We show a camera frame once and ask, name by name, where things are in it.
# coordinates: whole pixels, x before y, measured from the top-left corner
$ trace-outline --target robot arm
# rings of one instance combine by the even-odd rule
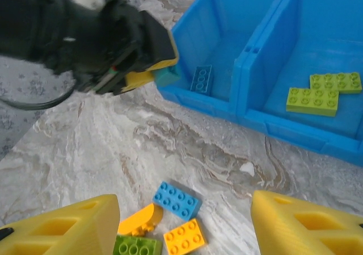
[[[71,91],[44,104],[0,98],[15,108],[50,108],[73,90],[118,95],[135,87],[129,74],[145,78],[145,72],[178,59],[170,33],[126,0],[106,0],[101,11],[72,0],[0,0],[0,17],[0,55],[43,64],[54,74],[71,70],[76,81]]]

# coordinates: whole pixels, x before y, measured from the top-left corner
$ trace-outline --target gray table surface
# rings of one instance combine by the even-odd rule
[[[143,8],[171,27],[192,0],[161,1]],[[74,94],[48,110],[0,162],[0,224],[107,193],[126,218],[174,180],[203,199],[209,245],[194,254],[260,254],[254,190],[361,214],[362,178],[348,163],[166,102],[149,84],[120,97]],[[165,212],[149,236],[182,223]]]

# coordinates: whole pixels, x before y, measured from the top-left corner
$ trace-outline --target storage bin compartment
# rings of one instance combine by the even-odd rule
[[[175,26],[182,79],[171,101],[321,154],[363,166],[363,93],[339,96],[335,117],[286,111],[309,76],[363,77],[363,0],[197,0]],[[189,91],[213,65],[210,96]]]
[[[273,1],[196,0],[173,29],[181,80],[161,89],[164,97],[211,115],[222,110],[235,115],[236,103],[234,108],[230,106],[239,90],[238,82],[233,82],[239,78],[233,76],[235,60],[253,40],[252,35],[263,29],[263,19],[268,17]],[[213,74],[210,94],[190,91],[196,68],[208,65]]]

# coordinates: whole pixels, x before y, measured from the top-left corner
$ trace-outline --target black cable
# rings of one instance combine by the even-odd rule
[[[78,83],[76,82],[71,87],[71,89],[69,91],[67,91],[65,94],[63,94],[62,96],[60,96],[52,101],[45,102],[45,103],[22,103],[22,102],[17,102],[17,101],[11,101],[4,97],[0,97],[0,102],[6,104],[7,106],[10,106],[10,107],[13,107],[16,109],[20,109],[20,110],[26,110],[26,111],[46,110],[46,109],[52,108],[54,106],[57,106],[58,104],[67,100],[72,95],[72,93],[74,92],[77,85],[78,85]]]

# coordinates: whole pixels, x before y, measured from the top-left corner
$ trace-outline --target dark blue lego brick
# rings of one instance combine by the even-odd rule
[[[154,195],[153,202],[185,221],[195,218],[202,205],[198,198],[164,181]]]
[[[197,66],[191,86],[191,91],[210,96],[212,82],[212,66]]]

